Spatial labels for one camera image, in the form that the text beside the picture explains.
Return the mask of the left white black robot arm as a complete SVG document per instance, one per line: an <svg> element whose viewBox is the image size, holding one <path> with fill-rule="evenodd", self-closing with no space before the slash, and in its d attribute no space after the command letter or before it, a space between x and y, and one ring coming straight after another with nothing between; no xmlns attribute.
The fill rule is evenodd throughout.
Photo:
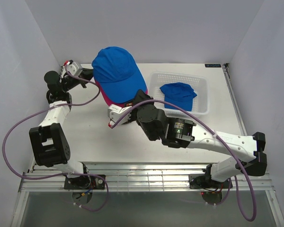
<svg viewBox="0 0 284 227"><path fill-rule="evenodd" d="M91 185L86 166L71 159L71 148L63 132L62 125L72 108L72 96L69 91L91 80L91 69L75 70L69 67L61 76L56 71L44 75L48 91L46 99L50 110L44 120L29 130L34 158L39 166L54 167L66 174L66 182L76 189L86 189Z"/></svg>

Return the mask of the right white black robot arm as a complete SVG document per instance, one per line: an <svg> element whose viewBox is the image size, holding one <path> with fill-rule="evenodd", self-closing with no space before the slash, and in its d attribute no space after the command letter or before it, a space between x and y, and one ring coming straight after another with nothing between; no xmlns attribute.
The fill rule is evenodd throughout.
<svg viewBox="0 0 284 227"><path fill-rule="evenodd" d="M266 173L264 133L239 136L213 131L187 119L167 117L142 90L122 110L127 113L125 121L136 121L150 141L160 140L170 148L197 148L230 155L220 163L209 164L201 176L191 179L191 188L221 189L228 185L229 178L240 173L248 176Z"/></svg>

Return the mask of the pink cap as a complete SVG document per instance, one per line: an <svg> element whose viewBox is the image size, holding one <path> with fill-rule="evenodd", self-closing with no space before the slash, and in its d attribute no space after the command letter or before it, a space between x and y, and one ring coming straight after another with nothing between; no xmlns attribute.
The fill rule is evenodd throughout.
<svg viewBox="0 0 284 227"><path fill-rule="evenodd" d="M144 79L138 81L126 79L109 83L100 83L95 80L95 83L99 85L102 97L108 106L114 104L124 107L127 103L134 100L139 90L148 94Z"/></svg>

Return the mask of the blue cap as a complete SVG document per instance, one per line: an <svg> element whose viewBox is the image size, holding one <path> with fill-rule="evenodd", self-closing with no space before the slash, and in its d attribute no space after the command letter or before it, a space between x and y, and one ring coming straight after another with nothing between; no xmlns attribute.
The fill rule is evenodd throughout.
<svg viewBox="0 0 284 227"><path fill-rule="evenodd" d="M193 100L197 97L194 89L181 82L169 83L160 87L164 94L164 101L176 105L185 111L192 111Z"/></svg>
<svg viewBox="0 0 284 227"><path fill-rule="evenodd" d="M148 91L133 56L124 48L110 46L101 49L91 66L94 80L115 104L132 100L138 90Z"/></svg>

